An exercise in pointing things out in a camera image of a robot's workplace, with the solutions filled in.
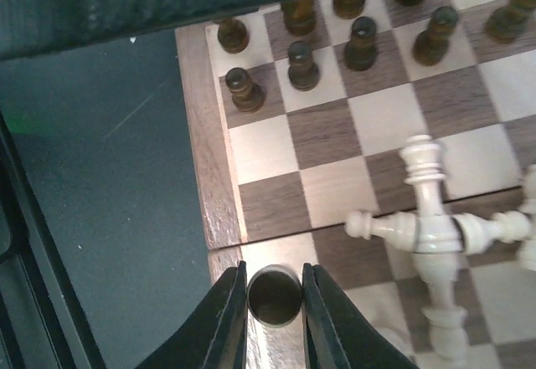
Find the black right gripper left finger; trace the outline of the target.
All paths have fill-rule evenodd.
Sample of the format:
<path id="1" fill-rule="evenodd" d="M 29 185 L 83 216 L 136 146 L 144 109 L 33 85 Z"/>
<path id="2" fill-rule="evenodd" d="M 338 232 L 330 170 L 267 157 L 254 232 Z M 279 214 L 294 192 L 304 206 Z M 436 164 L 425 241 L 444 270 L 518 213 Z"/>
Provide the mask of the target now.
<path id="1" fill-rule="evenodd" d="M 140 368 L 245 368 L 246 263 L 227 268 L 181 327 Z"/>

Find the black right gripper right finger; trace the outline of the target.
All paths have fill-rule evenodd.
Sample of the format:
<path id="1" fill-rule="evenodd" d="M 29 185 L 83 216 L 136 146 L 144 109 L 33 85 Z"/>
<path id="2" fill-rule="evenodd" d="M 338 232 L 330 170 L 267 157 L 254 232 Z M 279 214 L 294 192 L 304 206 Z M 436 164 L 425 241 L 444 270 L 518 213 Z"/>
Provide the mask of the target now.
<path id="1" fill-rule="evenodd" d="M 307 368 L 416 367 L 372 327 L 321 265 L 303 265 L 302 293 Z"/>

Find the white pawn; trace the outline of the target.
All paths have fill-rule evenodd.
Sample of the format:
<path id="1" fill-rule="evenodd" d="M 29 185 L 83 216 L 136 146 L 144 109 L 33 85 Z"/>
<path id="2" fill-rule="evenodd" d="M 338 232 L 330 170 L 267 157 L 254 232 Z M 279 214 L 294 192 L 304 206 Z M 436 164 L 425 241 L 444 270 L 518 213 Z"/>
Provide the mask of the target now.
<path id="1" fill-rule="evenodd" d="M 249 280 L 247 305 L 262 325 L 279 328 L 293 322 L 302 307 L 302 283 L 297 274 L 282 264 L 270 264 Z"/>

